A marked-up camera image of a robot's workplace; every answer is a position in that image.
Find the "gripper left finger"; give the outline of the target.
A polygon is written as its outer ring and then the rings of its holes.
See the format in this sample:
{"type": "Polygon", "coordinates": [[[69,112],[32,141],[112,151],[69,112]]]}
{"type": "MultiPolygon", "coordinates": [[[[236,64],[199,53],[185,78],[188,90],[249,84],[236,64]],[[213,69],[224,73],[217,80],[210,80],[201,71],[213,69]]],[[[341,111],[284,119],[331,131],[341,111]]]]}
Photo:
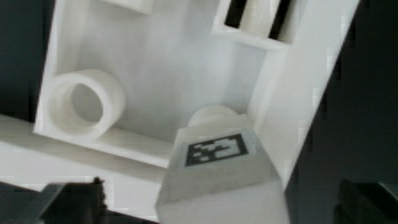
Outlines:
{"type": "Polygon", "coordinates": [[[0,182],[0,224],[100,224],[103,180],[50,183],[34,191],[0,182]]]}

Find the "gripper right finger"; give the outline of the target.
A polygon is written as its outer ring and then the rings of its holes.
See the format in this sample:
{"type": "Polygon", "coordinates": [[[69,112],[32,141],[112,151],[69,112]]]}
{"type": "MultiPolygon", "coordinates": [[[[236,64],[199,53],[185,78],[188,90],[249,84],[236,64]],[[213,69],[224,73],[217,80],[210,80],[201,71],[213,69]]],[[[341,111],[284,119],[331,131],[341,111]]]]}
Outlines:
{"type": "Polygon", "coordinates": [[[398,224],[398,183],[339,183],[334,224],[398,224]]]}

